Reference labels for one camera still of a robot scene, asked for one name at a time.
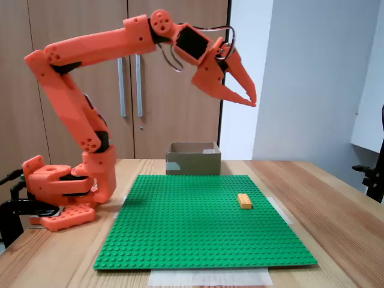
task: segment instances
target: cable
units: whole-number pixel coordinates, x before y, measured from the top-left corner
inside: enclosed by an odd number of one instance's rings
[[[0,179],[0,185],[6,183],[8,181],[15,180],[17,177],[21,176],[22,173],[23,173],[23,169],[17,169],[15,171],[12,171],[6,177]]]
[[[163,53],[164,59],[167,61],[168,65],[170,65],[176,72],[181,72],[184,69],[184,66],[181,64],[181,62],[176,58],[175,54],[173,54],[173,44],[170,45],[170,54],[172,55],[173,60],[177,62],[177,64],[180,65],[181,68],[178,68],[174,66],[167,58],[164,49],[160,43],[157,44],[158,47],[160,47],[161,52]]]
[[[231,29],[233,35],[232,35],[232,42],[230,44],[229,51],[228,51],[228,53],[227,53],[227,55],[225,57],[216,57],[216,59],[224,61],[224,60],[226,60],[229,57],[229,55],[231,55],[233,53],[233,51],[235,49],[235,39],[236,39],[236,36],[235,36],[235,29],[232,26],[225,25],[225,26],[218,26],[218,27],[211,27],[211,28],[203,28],[203,27],[197,27],[197,26],[193,26],[193,27],[196,28],[199,31],[205,31],[205,32],[212,32],[212,31]]]

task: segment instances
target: open box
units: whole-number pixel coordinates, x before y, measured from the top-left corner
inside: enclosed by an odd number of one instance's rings
[[[166,155],[167,175],[220,175],[216,142],[172,142]]]

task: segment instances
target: cabinet handle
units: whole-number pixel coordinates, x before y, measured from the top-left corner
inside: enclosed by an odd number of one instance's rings
[[[140,55],[136,54],[136,92],[137,92],[137,115],[143,117],[142,104],[142,71],[140,67]]]
[[[122,58],[118,58],[118,71],[119,71],[119,92],[120,92],[120,114],[126,117],[125,112],[125,93],[124,93],[124,76],[122,72]]]

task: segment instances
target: cabinet door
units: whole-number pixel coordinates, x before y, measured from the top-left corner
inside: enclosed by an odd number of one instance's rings
[[[227,1],[128,0],[130,17],[141,14],[150,17],[160,8],[167,10],[175,23],[188,22],[199,27],[226,24]],[[225,37],[225,31],[207,35],[216,40]],[[168,52],[169,46],[163,47]],[[165,62],[159,49],[142,55],[140,64],[142,117],[137,114],[135,57],[131,56],[136,158],[164,158],[171,141],[217,141],[220,100],[191,83],[196,67],[183,63],[184,70],[177,73]]]
[[[122,21],[127,18],[127,2],[29,1],[29,15],[34,49],[44,49],[46,45],[57,41],[124,27]],[[128,57],[123,59],[123,73],[126,118],[120,113],[116,59],[75,69],[71,75],[80,90],[90,97],[94,107],[105,118],[111,130],[111,143],[116,145],[118,158],[134,158]],[[40,93],[52,164],[79,164],[82,161],[82,150],[56,115],[42,89]]]
[[[28,5],[24,0],[0,4],[0,178],[36,155],[49,163],[40,96],[35,76],[24,57],[32,52]],[[9,189],[0,186],[0,204],[11,199]],[[20,193],[26,197],[26,190]]]

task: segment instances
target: wooden table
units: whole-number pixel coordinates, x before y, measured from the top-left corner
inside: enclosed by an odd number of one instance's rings
[[[60,232],[28,229],[0,257],[0,287],[146,287],[150,271],[97,272],[92,266],[136,176],[164,172],[164,160],[118,161],[117,189],[97,208],[98,219]],[[273,196],[319,261],[270,269],[271,287],[384,287],[379,203],[308,162],[224,161],[222,173],[247,174]]]

